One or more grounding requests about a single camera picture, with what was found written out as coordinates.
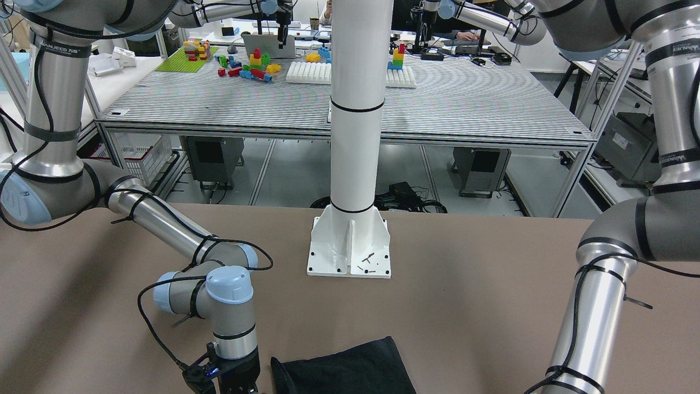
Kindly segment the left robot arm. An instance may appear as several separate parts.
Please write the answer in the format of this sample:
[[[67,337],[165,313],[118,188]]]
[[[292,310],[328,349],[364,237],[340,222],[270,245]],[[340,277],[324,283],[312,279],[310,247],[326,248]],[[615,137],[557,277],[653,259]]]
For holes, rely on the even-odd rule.
[[[662,174],[651,195],[603,212],[576,251],[579,269],[539,393],[602,393],[638,264],[697,262],[699,213],[697,1],[533,1],[570,57],[602,56],[623,37],[643,45]]]

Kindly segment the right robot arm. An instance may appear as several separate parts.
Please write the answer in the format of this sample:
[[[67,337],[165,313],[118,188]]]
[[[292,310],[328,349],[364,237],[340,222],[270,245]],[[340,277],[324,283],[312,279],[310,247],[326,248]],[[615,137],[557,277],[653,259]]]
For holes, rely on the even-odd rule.
[[[22,149],[2,178],[2,220],[26,231],[59,227],[105,207],[190,257],[150,285],[157,305],[212,322],[213,341],[192,364],[166,349],[196,393],[256,393],[260,359],[250,274],[260,247],[220,239],[119,167],[77,155],[91,46],[160,29],[185,1],[12,1],[32,30],[32,66]]]

